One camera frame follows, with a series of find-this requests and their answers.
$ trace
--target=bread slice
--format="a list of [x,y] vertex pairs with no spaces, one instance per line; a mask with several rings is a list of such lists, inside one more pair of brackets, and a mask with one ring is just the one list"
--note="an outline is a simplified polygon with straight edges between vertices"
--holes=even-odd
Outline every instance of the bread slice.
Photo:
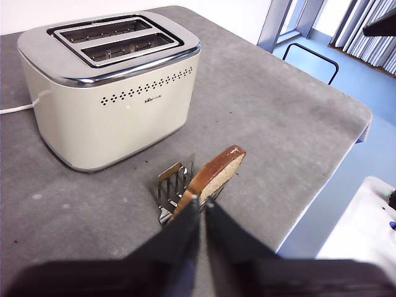
[[232,178],[245,155],[246,152],[243,148],[232,145],[203,166],[189,183],[170,221],[172,221],[194,197],[199,197],[202,205],[208,196],[212,195],[213,192],[220,189]]

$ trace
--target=chrome trim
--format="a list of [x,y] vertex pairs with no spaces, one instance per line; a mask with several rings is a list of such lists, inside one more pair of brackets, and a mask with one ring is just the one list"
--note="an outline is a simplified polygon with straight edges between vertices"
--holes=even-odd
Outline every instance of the chrome trim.
[[[107,18],[117,17],[122,19],[100,22]],[[64,41],[71,45],[79,45],[78,47],[81,46],[81,48],[89,48],[100,42],[109,43],[111,41],[114,42],[115,40],[121,41],[128,39],[128,37],[130,38],[131,36],[129,35],[130,33],[99,38],[81,43],[70,43],[63,36],[61,37],[64,38],[64,41],[60,40],[58,35],[55,37],[58,30],[63,32],[83,27],[73,27],[79,23],[85,23],[84,26],[106,25],[108,22],[113,24],[138,17],[141,17],[142,20],[148,23],[152,28],[155,27],[162,34],[170,37],[172,40],[176,40],[179,45],[165,48],[160,51],[153,51],[149,54],[138,54],[133,58],[121,59],[121,61],[110,61],[112,59],[105,60],[109,63],[103,66],[94,67],[92,65],[90,66],[86,61],[87,58],[83,59],[81,56],[75,54],[70,47],[65,46]],[[139,32],[143,31],[152,32],[152,28],[136,31],[136,34],[140,34]],[[200,52],[200,41],[194,34],[162,15],[155,14],[153,12],[132,12],[35,28],[23,33],[19,37],[17,48],[29,63],[53,82],[67,87],[89,88],[133,77],[195,56]]]

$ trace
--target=toaster vent holes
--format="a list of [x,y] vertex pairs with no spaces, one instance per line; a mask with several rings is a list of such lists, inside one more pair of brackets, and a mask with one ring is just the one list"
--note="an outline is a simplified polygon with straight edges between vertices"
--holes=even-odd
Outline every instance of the toaster vent holes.
[[109,100],[113,103],[116,103],[116,100],[119,98],[121,100],[124,100],[127,96],[132,97],[133,94],[137,94],[140,95],[143,91],[148,92],[151,88],[155,89],[155,88],[159,88],[162,87],[165,84],[169,84],[170,82],[175,82],[177,79],[180,79],[182,77],[186,77],[187,74],[191,74],[192,73],[192,67],[188,67],[182,71],[179,72],[175,72],[172,75],[166,76],[162,79],[159,80],[154,80],[151,84],[144,84],[143,86],[138,86],[136,89],[129,89],[126,90],[125,92],[121,92],[118,96],[116,96],[116,94],[112,94],[109,98],[108,97],[102,97],[100,103],[103,106],[106,106],[109,102]]

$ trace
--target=chrome toaster top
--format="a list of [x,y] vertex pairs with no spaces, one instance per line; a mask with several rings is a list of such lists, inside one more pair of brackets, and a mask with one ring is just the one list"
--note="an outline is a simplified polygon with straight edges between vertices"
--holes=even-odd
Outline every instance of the chrome toaster top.
[[74,169],[109,166],[187,120],[200,41],[162,15],[35,28],[18,49],[40,134]]

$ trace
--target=toaster slot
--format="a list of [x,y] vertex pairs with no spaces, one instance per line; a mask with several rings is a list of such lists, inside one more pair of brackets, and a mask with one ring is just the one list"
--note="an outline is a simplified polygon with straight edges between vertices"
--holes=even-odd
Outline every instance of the toaster slot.
[[136,56],[141,56],[143,54],[149,54],[177,45],[177,42],[173,41],[164,34],[155,33],[142,37],[107,43],[105,45],[94,46],[92,48],[85,48],[82,50],[82,52],[90,59],[97,62],[134,53]]
[[114,24],[105,24],[77,30],[61,32],[61,35],[71,43],[80,43],[98,38],[121,35],[134,31],[152,28],[143,20],[128,20]]

